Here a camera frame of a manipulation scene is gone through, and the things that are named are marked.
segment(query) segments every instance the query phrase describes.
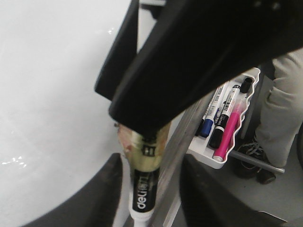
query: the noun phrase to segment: black marker cap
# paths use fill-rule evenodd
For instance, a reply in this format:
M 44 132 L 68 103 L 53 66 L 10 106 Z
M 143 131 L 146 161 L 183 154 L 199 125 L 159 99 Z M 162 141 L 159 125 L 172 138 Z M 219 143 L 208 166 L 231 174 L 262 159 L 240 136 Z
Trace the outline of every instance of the black marker cap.
M 252 84 L 252 78 L 246 77 L 243 83 L 241 84 L 240 92 L 246 94 L 250 90 Z
M 215 129 L 209 141 L 209 146 L 214 149 L 219 148 L 222 140 L 222 136 L 223 136 L 223 131 L 221 131 L 220 129 Z

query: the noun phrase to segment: black label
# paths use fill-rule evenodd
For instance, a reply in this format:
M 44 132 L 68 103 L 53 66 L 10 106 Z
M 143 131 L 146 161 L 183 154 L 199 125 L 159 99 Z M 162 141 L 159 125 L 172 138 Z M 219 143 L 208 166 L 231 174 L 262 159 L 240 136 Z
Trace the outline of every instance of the black label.
M 158 178 L 159 169 L 153 172 L 134 170 L 133 210 L 144 213 L 154 208 Z
M 217 126 L 220 126 L 222 128 L 225 128 L 226 124 L 227 124 L 227 121 L 228 121 L 228 116 L 225 115 L 225 114 L 221 114 L 219 120 L 218 120 L 218 123 L 217 123 Z

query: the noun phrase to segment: metal bar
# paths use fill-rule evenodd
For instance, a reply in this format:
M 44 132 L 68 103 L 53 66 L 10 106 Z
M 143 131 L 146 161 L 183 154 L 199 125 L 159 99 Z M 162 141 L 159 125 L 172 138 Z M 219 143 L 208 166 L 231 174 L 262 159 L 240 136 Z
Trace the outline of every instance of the metal bar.
M 156 206 L 153 218 L 151 219 L 150 226 L 155 217 L 158 215 L 158 209 L 162 204 L 163 198 L 167 192 L 169 183 L 176 169 L 180 167 L 183 156 L 186 154 L 189 144 L 194 137 L 194 134 L 198 128 L 198 123 L 202 120 L 203 114 L 207 109 L 214 91 L 207 94 L 198 102 L 189 107 L 183 114 L 180 123 L 175 129 L 171 139 L 169 140 L 166 148 L 163 161 L 161 164 L 161 174 L 158 183 L 158 192 L 156 199 Z M 134 221 L 129 216 L 124 224 L 124 227 L 133 227 Z
M 271 166 L 270 164 L 268 164 L 266 162 L 263 162 L 259 159 L 256 159 L 256 158 L 252 157 L 252 156 L 242 154 L 242 153 L 240 153 L 236 150 L 232 150 L 229 153 L 229 155 L 234 157 L 234 158 L 237 158 L 241 161 L 244 161 L 244 162 L 253 164 L 255 166 L 261 167 L 262 169 L 266 169 L 266 170 L 268 170 L 270 172 L 273 172 L 273 173 L 283 174 L 285 172 L 285 170 L 282 169 L 282 168 L 276 168 L 276 167 Z

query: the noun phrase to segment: marker cap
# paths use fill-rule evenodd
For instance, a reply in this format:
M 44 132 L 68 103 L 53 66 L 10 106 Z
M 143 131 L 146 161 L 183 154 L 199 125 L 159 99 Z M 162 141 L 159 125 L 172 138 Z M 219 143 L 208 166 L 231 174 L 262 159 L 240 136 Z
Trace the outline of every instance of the marker cap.
M 240 92 L 244 94 L 248 93 L 251 84 L 252 84 L 252 78 L 246 77 L 243 83 L 241 84 Z
M 205 119 L 204 124 L 203 124 L 203 128 L 200 132 L 200 135 L 204 138 L 208 137 L 210 134 L 210 131 L 212 129 L 213 126 L 213 121 L 210 119 Z
M 220 156 L 213 156 L 213 159 L 218 161 L 218 162 L 222 162 L 223 161 L 223 158 L 220 157 Z
M 222 140 L 222 136 L 223 136 L 223 131 L 220 129 L 215 129 L 209 141 L 209 146 L 215 149 L 219 148 Z

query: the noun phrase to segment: blue marker cap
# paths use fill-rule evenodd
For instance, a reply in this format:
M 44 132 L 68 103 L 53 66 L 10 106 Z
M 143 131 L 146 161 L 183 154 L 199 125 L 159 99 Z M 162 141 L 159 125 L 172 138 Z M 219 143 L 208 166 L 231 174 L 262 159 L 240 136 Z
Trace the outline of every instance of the blue marker cap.
M 200 135 L 204 138 L 207 138 L 212 130 L 213 121 L 210 119 L 205 119 Z

